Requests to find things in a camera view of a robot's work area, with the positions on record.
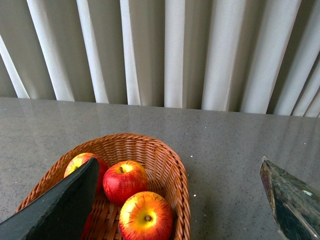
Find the white curtain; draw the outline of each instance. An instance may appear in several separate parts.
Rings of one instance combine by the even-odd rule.
[[[0,97],[320,117],[318,0],[2,0]]]

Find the table surface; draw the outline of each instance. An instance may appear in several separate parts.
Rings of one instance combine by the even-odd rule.
[[[180,156],[193,240],[282,240],[263,156],[319,189],[319,118],[0,97],[0,222],[61,155],[122,132],[158,138]]]

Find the red apple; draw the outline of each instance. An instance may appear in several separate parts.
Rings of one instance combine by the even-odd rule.
[[[91,227],[91,223],[92,223],[92,213],[90,212],[83,226],[83,231],[80,239],[84,239],[85,236],[88,234]]]
[[[105,172],[103,189],[110,202],[122,206],[132,195],[148,190],[146,170],[138,162],[121,161]]]
[[[83,165],[84,163],[86,163],[91,157],[96,158],[98,163],[99,163],[99,177],[98,177],[98,182],[96,185],[96,193],[99,192],[100,190],[102,190],[103,188],[103,179],[104,179],[104,174],[105,172],[108,170],[108,165],[107,163],[104,161],[103,158],[99,157],[96,154],[93,153],[89,153],[89,152],[85,152],[85,153],[81,153],[77,156],[75,156],[68,164],[68,166],[65,169],[64,172],[64,178],[66,176],[68,176],[69,174],[71,174],[74,170],[76,170],[77,168],[79,168],[81,165]]]
[[[172,209],[159,194],[139,192],[124,203],[119,226],[124,240],[168,240],[173,228]]]

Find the fruit basket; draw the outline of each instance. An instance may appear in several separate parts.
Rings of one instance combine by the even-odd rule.
[[[112,166],[125,160],[140,163],[148,175],[148,190],[163,196],[173,211],[171,239],[190,239],[190,206],[186,171],[179,156],[159,139],[135,134],[117,133],[84,142],[65,153],[43,176],[22,201],[17,212],[64,177],[68,163],[81,153],[93,153]],[[122,240],[119,228],[120,207],[107,199],[104,191],[96,194],[91,227],[86,240]]]

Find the apple stem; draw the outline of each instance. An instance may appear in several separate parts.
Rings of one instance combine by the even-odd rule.
[[[150,222],[152,220],[152,217],[150,215],[145,216],[144,220],[147,222]]]

